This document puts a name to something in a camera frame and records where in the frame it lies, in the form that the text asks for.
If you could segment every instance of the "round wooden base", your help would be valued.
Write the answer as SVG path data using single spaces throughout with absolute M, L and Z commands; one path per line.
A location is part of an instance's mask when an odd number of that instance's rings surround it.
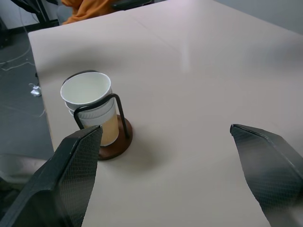
M 125 152 L 128 149 L 129 145 L 133 140 L 133 129 L 130 122 L 127 119 L 125 119 L 129 133 L 129 138 L 127 139 L 125 137 L 121 116 L 117 115 L 117 117 L 118 117 L 119 136 L 112 144 L 106 147 L 100 147 L 99 160 L 101 161 L 109 160 L 121 155 L 123 152 Z

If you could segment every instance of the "floor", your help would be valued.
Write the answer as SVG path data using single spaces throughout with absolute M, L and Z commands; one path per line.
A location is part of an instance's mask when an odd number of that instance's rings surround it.
M 27 34 L 15 35 L 11 45 L 0 50 L 0 62 L 14 59 L 29 48 Z M 31 50 L 20 59 L 0 64 L 8 69 L 34 63 Z M 0 154 L 20 154 L 49 159 L 53 155 L 42 97 L 30 94 L 29 83 L 37 84 L 36 68 L 26 64 L 0 69 Z
M 226 6 L 303 35 L 303 0 L 216 0 Z

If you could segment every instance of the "orange fabric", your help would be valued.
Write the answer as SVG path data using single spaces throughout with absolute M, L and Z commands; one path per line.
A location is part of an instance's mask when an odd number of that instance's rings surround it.
M 110 3 L 115 0 L 62 0 L 62 3 L 72 7 L 72 16 L 63 24 L 98 17 L 114 12 Z

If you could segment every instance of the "black metal cup holder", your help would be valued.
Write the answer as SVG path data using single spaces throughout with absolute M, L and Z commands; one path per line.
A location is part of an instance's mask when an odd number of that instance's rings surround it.
M 103 99 L 101 99 L 100 101 L 97 101 L 96 103 L 90 104 L 90 105 L 86 105 L 86 106 L 81 106 L 79 108 L 77 108 L 74 111 L 74 119 L 77 123 L 77 125 L 79 126 L 80 129 L 84 129 L 84 126 L 78 116 L 78 113 L 82 112 L 82 111 L 86 111 L 86 110 L 92 110 L 95 109 L 105 103 L 107 103 L 110 99 L 115 98 L 117 105 L 118 105 L 118 109 L 119 109 L 119 113 L 121 116 L 121 121 L 122 121 L 122 125 L 123 125 L 123 129 L 124 129 L 124 133 L 125 133 L 125 137 L 128 139 L 130 138 L 129 135 L 129 131 L 127 129 L 127 125 L 126 125 L 126 121 L 125 121 L 125 117 L 124 117 L 124 113 L 123 113 L 123 108 L 122 108 L 122 104 L 121 104 L 121 100 L 120 97 L 117 94 L 109 94 L 108 96 L 104 97 Z

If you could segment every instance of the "white paper cup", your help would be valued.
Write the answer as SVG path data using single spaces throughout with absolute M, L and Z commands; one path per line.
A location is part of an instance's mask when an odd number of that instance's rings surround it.
M 70 114 L 74 116 L 74 112 L 69 110 Z M 113 103 L 110 110 L 102 116 L 91 118 L 91 119 L 82 119 L 80 118 L 81 123 L 83 124 L 84 128 L 88 128 L 93 125 L 102 125 L 102 139 L 100 145 L 105 147 L 113 142 L 119 136 L 119 128 L 118 128 L 118 119 L 116 114 L 116 105 Z
M 96 103 L 111 94 L 111 81 L 107 75 L 100 72 L 80 72 L 64 82 L 60 93 L 70 114 L 73 115 L 77 108 Z M 113 98 L 102 106 L 78 113 L 78 117 L 85 128 L 102 125 L 101 146 L 108 146 L 117 139 L 119 129 Z

